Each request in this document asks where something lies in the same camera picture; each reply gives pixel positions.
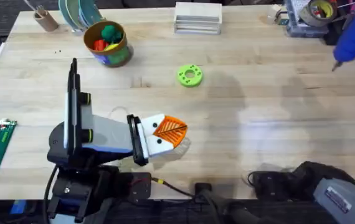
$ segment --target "wooden table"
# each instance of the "wooden table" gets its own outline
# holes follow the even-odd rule
[[[150,171],[186,190],[211,182],[235,198],[253,197],[242,181],[249,171],[304,161],[355,178],[355,61],[331,73],[333,48],[287,37],[283,27],[265,23],[267,9],[224,7],[221,35],[174,34],[174,9],[104,10],[135,49],[121,68],[95,61],[59,12],[51,12],[61,24],[53,33],[31,12],[20,13],[0,57],[0,118],[19,122],[0,169],[0,199],[42,198],[54,166],[46,159],[47,141],[63,119],[72,57],[95,114],[165,113],[189,126],[185,147],[141,168],[123,161],[122,170]],[[196,88],[176,81],[187,63],[204,72]],[[181,197],[157,184],[152,194]]]

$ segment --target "gray tool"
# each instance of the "gray tool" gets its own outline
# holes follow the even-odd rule
[[[355,223],[355,185],[343,180],[323,178],[313,196],[338,223]]]

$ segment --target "tin can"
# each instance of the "tin can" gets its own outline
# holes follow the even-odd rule
[[[93,45],[96,40],[102,39],[102,30],[105,26],[113,25],[122,33],[121,42],[110,50],[94,50]],[[109,67],[120,67],[132,58],[132,49],[128,45],[126,33],[122,26],[113,21],[101,21],[90,26],[83,36],[83,41],[89,51],[95,56],[95,58],[102,64]]]

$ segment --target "white box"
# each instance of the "white box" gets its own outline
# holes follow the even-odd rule
[[[221,27],[221,4],[176,2],[175,33],[220,34]]]

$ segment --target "green pom pom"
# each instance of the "green pom pom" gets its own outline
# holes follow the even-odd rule
[[[116,28],[113,25],[107,25],[102,30],[102,37],[108,43],[112,43],[115,32],[116,32]]]
[[[122,39],[122,33],[113,25],[107,25],[102,30],[102,38],[109,44],[117,44]]]

